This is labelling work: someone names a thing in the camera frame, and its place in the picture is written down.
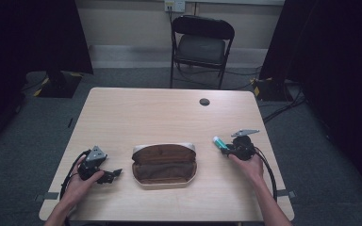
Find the wooden table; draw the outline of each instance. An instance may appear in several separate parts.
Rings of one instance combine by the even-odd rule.
[[[200,105],[207,98],[210,105]],[[239,129],[250,135],[266,155],[279,190],[285,189],[266,128],[253,93],[196,89],[95,88],[82,109],[49,192],[59,192],[74,160],[98,145],[107,160],[102,170],[123,169],[113,184],[94,185],[71,220],[121,221],[256,221],[262,220],[255,193],[241,171],[212,142],[231,143]],[[144,190],[131,165],[134,146],[190,142],[196,148],[197,174],[185,188]],[[271,180],[265,170],[265,180]],[[58,200],[45,200],[46,220]],[[288,196],[278,203],[289,219],[294,213]]]

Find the black cable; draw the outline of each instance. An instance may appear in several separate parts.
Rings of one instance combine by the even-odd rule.
[[[231,74],[235,74],[235,75],[242,75],[242,76],[249,76],[249,75],[257,75],[257,69],[260,68],[257,67],[256,68],[256,72],[255,73],[233,73],[233,72],[229,72],[229,71],[224,71],[225,73],[231,73]],[[207,71],[199,71],[199,72],[185,72],[182,71],[181,69],[178,69],[181,73],[188,73],[188,74],[197,74],[197,73],[218,73],[220,70],[207,70]]]
[[[173,8],[167,7],[167,12],[169,13],[170,25],[173,23]]]
[[[255,148],[258,150],[258,151],[256,151],[257,156],[260,157],[260,159],[263,161],[264,165],[266,166],[267,171],[269,172],[270,179],[271,179],[271,185],[272,185],[272,197],[277,202],[277,197],[278,197],[277,184],[275,182],[274,173],[272,172],[272,168],[270,167],[269,162],[267,161],[264,154],[260,151],[260,149],[258,149],[257,147],[255,147]]]
[[[230,89],[227,89],[227,90],[244,89],[244,88],[247,88],[247,87],[251,86],[252,84],[253,84],[253,81],[251,81],[250,83],[246,84],[245,86],[237,87],[237,88],[230,88]]]
[[[72,171],[73,171],[75,165],[77,164],[78,160],[82,157],[82,155],[88,155],[90,152],[91,152],[91,150],[87,150],[87,151],[83,152],[83,153],[82,153],[81,155],[79,155],[79,156],[75,159],[75,161],[73,162],[73,165],[72,165],[72,167],[70,168],[69,173],[67,173],[67,176],[66,176],[66,178],[64,179],[63,184],[61,185],[60,198],[59,198],[59,200],[61,200],[61,198],[63,198],[63,195],[64,195],[64,193],[66,192],[67,185],[68,185],[69,182],[70,182],[70,179],[71,179],[74,175],[76,175],[76,174],[72,175]],[[69,219],[68,219],[67,217],[64,219],[64,224],[65,224],[66,226],[69,226],[69,225],[70,225]]]
[[[266,106],[285,106],[285,104],[268,104],[268,105],[260,105],[259,107],[266,107]]]
[[[278,115],[280,115],[281,113],[285,112],[288,109],[291,109],[293,107],[296,107],[298,105],[301,105],[302,103],[304,103],[305,101],[305,97],[302,98],[302,100],[300,102],[298,102],[299,96],[302,93],[302,87],[299,89],[298,94],[296,95],[295,99],[293,100],[293,102],[289,105],[285,105],[277,110],[275,110],[273,113],[271,113],[269,116],[263,118],[263,122],[267,123],[270,120],[274,119],[275,117],[277,117]]]
[[[31,85],[31,86],[29,86],[29,87],[26,87],[26,88],[22,89],[21,92],[24,92],[24,91],[26,91],[26,90],[28,90],[28,89],[31,89],[31,88],[33,88],[33,87],[41,84],[41,83],[46,79],[47,76],[48,76],[48,73],[45,73],[45,76],[43,77],[43,79],[42,79],[40,82],[38,82],[38,83],[36,83],[36,84],[34,84],[34,85]]]
[[[193,9],[193,15],[196,16],[196,8],[198,7],[198,3],[195,2],[195,8]]]
[[[213,86],[213,85],[209,85],[209,84],[206,84],[206,83],[200,83],[200,82],[196,82],[196,81],[193,81],[192,79],[190,78],[187,78],[183,73],[180,73],[181,76],[185,79],[179,79],[179,78],[174,78],[173,80],[176,80],[176,81],[182,81],[182,82],[189,82],[189,83],[193,83],[193,84],[198,84],[198,85],[201,85],[201,86],[205,86],[205,87],[208,87],[208,88],[216,88],[216,86]]]

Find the chair backrest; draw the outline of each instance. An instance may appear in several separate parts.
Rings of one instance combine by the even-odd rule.
[[[234,27],[226,21],[192,15],[175,18],[172,22],[172,31],[220,40],[232,40],[235,36]]]

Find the wall outlet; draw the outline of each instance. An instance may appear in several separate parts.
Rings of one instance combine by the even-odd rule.
[[[175,11],[185,12],[185,1],[175,1]]]
[[[174,1],[164,1],[164,11],[175,11],[175,2]]]
[[[185,1],[164,1],[164,11],[185,12]]]

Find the folding chair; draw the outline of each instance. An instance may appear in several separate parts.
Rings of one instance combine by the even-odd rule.
[[[177,43],[176,34],[182,37]],[[218,69],[218,89],[222,87],[225,66],[235,36],[232,25],[223,20],[184,15],[172,22],[172,71],[170,88],[173,87],[173,65],[187,64]]]

